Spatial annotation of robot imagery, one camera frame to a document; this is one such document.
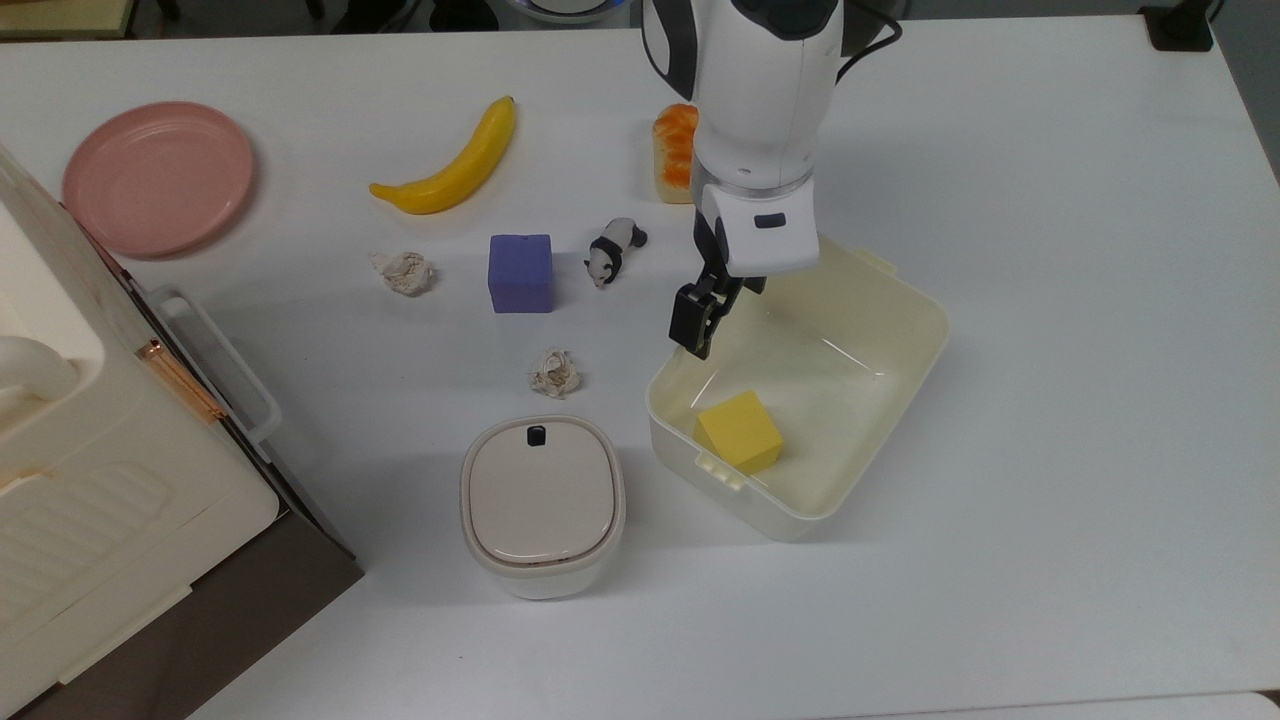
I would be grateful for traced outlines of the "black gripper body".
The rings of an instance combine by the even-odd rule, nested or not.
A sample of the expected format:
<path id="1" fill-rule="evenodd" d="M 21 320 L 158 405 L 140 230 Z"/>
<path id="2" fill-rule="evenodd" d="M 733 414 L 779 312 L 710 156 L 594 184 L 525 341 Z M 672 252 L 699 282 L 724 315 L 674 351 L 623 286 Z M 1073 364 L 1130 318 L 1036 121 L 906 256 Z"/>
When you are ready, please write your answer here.
<path id="1" fill-rule="evenodd" d="M 722 218 L 717 218 L 714 223 L 709 223 L 707 215 L 701 210 L 696 210 L 692 237 L 703 260 L 699 281 L 710 277 L 713 293 L 721 295 L 722 279 L 744 279 L 744 286 L 751 292 L 764 292 L 765 277 L 741 278 L 728 272 L 728 245 Z"/>

